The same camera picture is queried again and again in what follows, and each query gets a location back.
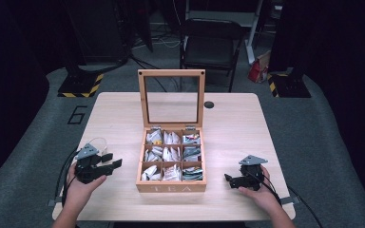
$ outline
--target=wooden box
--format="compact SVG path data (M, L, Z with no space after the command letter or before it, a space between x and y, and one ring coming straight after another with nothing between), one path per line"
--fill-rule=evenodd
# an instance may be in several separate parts
M139 165L136 186L139 192L204 192L206 168L202 114L205 70L141 69L138 70L138 77L144 117L142 148L137 161ZM151 136L159 132L162 136L160 142L147 139L148 134ZM165 142L164 133L177 135L180 141ZM184 140L192 140L192 137L198 136L199 138L188 143ZM195 153L192 157L184 156ZM154 167L157 174L151 176ZM177 169L180 173L167 169ZM190 170L196 170L194 173L201 173L202 170L202 177L200 173L189 174Z

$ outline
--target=gray carpet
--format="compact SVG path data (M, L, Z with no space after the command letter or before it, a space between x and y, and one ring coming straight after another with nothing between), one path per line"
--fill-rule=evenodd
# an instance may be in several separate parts
M271 46L263 37L256 55ZM178 48L154 45L133 49L133 54L160 68L178 68ZM97 69L105 66L87 66ZM98 93L139 91L133 61L105 74ZM267 83L247 79L249 65L242 49L233 92L256 93L285 179L316 213L324 227L365 227L365 192L336 128L336 120L319 87L304 77L311 99L274 98ZM57 89L67 76L58 69L47 77L49 94L28 131L0 169L0 227L49 227L52 209L46 203L54 195L60 168L78 145L96 96L59 98ZM77 105L86 113L81 124L67 124ZM303 203L295 205L297 227L317 227ZM81 227L108 227L108 222L79 222ZM248 227L270 227L268 221L246 222Z

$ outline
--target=black chair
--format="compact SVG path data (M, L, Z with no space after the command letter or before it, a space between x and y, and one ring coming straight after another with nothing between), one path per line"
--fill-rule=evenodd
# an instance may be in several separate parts
M232 91L244 29L236 22L192 18L180 27L180 68L225 70L221 80L206 72L206 84Z

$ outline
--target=tea bag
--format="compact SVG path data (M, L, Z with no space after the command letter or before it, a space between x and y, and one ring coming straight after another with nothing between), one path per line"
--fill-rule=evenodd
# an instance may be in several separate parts
M145 171L142 173L142 181L149 181L150 178L153 176L154 173L156 173L157 166L152 165L145 169Z
M153 146L152 152L159 157L163 155L163 149L159 146Z
M180 136L177 135L175 132L171 132L171 138L173 139L173 144L180 144L182 142Z
M147 162L155 162L155 161L160 161L161 158L157 155L155 155L153 152L150 152L147 158Z
M180 181L181 169L177 167L177 164L174 164L171 167L163 169L164 176L163 181Z
M151 177L151 181L159 181L161 179L161 173L160 170L157 170Z
M146 149L144 152L144 161L147 162L147 158L149 157L149 150Z
M163 144L161 130L158 129L153 131L152 133L147 133L146 142L148 144Z
M201 144L200 134L190 134L182 136L183 144Z
M185 181L203 180L202 169L200 167L189 167L182 170L182 179Z
M171 137L171 133L167 133L164 131L164 144L172 144L173 138Z
M172 162L172 160L171 160L171 153L170 153L170 151L168 150L167 147L165 147L163 149L163 161L165 161L165 162Z
M171 160L173 162L179 162L181 160L181 153L179 147L177 147L177 150L171 147Z
M185 162L197 162L200 155L201 149L199 147L187 146L182 153L182 158Z

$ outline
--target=yellow black hazard tape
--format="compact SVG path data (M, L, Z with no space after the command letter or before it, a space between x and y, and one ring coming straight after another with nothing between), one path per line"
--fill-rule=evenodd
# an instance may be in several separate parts
M277 86L275 85L275 82L273 80L274 77L287 77L287 74L268 74L267 80L269 84L269 88L271 89L272 95L274 97L279 97L279 93L277 90Z
M94 82L93 87L91 88L91 90L87 93L66 93L66 92L58 92L58 97L69 97L69 98L73 98L73 97L92 97L94 96L94 94L96 93L97 89L99 89L99 85L100 82L102 81L104 77L104 74L100 74L96 81Z

